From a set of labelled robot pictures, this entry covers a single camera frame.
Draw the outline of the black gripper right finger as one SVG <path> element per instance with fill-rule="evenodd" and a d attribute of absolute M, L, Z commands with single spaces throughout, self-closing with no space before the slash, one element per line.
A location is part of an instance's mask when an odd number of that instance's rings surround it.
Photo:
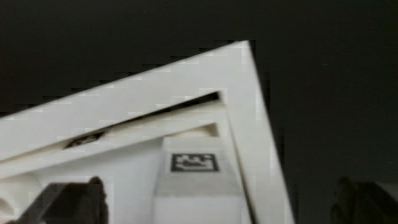
<path fill-rule="evenodd" d="M 398 224 L 398 183 L 340 179 L 331 224 Z"/>

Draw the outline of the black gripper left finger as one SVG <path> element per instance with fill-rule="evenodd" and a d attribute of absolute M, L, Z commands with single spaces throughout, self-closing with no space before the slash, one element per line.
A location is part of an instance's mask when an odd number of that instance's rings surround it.
<path fill-rule="evenodd" d="M 50 183 L 16 224 L 109 224 L 103 181 Z"/>

